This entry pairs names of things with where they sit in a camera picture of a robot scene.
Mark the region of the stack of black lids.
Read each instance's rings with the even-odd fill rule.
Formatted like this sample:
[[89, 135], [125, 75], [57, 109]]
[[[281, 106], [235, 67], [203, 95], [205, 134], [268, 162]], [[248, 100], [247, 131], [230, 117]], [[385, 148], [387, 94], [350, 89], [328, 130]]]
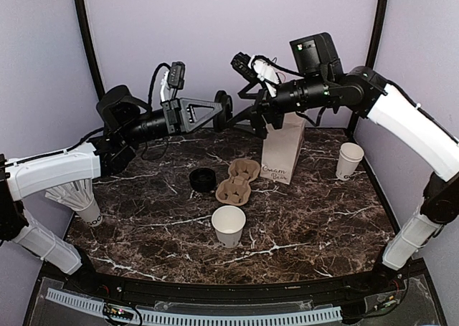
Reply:
[[211, 168], [197, 168], [189, 174], [191, 188], [199, 193], [213, 191], [217, 185], [216, 173]]

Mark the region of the brown cardboard cup carrier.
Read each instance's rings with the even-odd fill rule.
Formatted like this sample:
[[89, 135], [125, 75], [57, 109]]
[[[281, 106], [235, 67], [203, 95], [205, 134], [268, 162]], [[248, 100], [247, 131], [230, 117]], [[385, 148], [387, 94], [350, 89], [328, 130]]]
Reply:
[[260, 173], [260, 164], [251, 159], [239, 158], [231, 162], [228, 168], [229, 178], [223, 180], [216, 192], [216, 199], [232, 206], [245, 205], [250, 197], [253, 182]]

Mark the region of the single white paper cup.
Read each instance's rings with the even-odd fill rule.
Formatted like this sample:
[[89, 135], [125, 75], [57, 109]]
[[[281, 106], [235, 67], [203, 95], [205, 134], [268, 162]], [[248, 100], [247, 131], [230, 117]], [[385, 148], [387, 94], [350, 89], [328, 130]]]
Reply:
[[218, 240], [226, 248], [235, 248], [240, 242], [246, 215], [242, 209], [226, 205], [212, 214], [211, 222]]

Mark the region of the stack of white paper cups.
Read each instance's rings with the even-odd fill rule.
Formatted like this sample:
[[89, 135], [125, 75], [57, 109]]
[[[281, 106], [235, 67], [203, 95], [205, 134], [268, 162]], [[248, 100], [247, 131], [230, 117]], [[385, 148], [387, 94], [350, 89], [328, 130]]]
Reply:
[[342, 181], [349, 180], [363, 157], [362, 147], [355, 143], [343, 143], [339, 150], [336, 177]]

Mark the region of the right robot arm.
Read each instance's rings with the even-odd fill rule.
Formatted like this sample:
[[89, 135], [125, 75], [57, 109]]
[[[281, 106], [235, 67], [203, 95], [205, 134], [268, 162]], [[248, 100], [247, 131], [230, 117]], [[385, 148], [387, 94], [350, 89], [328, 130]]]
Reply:
[[281, 82], [277, 76], [281, 68], [265, 59], [232, 66], [248, 82], [238, 95], [254, 104], [226, 121], [226, 127], [249, 120], [256, 136], [266, 138], [266, 126], [282, 128], [285, 114], [296, 112], [304, 117], [309, 109], [347, 107], [393, 134], [429, 165], [432, 174], [422, 203], [385, 246], [381, 266], [366, 276], [371, 292], [383, 292], [393, 282], [394, 272], [458, 217], [458, 139], [399, 85], [368, 67], [344, 73], [340, 64], [319, 64], [297, 72], [295, 80]]

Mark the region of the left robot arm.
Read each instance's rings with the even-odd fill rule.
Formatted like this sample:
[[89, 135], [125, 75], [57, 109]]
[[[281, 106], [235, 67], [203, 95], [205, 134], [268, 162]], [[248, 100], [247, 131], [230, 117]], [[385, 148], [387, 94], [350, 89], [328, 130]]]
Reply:
[[124, 86], [96, 105], [105, 134], [90, 132], [70, 147], [29, 158], [1, 159], [1, 240], [28, 249], [42, 261], [73, 275], [85, 294], [96, 294], [100, 277], [76, 249], [41, 225], [24, 208], [23, 198], [66, 183], [91, 181], [122, 172], [135, 158], [140, 143], [192, 133], [223, 111], [219, 102], [174, 98], [160, 110], [133, 97]]

